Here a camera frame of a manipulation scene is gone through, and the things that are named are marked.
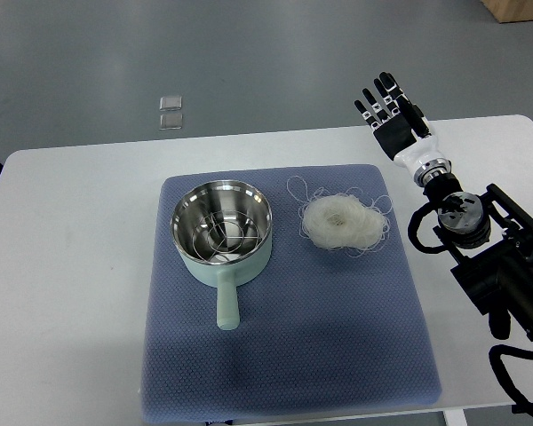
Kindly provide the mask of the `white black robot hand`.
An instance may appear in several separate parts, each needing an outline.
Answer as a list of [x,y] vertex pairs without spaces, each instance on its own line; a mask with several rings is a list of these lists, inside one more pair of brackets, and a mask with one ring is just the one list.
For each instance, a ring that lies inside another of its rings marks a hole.
[[432,170],[451,172],[450,160],[439,151],[438,138],[429,121],[393,75],[380,73],[374,85],[381,99],[365,88],[364,100],[357,99],[354,105],[386,156],[416,180]]

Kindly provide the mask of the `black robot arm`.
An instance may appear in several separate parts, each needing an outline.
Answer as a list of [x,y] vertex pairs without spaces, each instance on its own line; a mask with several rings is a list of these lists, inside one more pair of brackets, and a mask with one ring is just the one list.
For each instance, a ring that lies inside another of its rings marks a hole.
[[410,242],[456,261],[452,275],[499,341],[489,350],[494,375],[513,413],[533,417],[533,402],[504,363],[506,357],[533,362],[533,218],[494,184],[481,195],[463,191],[445,159],[412,172],[428,202],[411,217]]

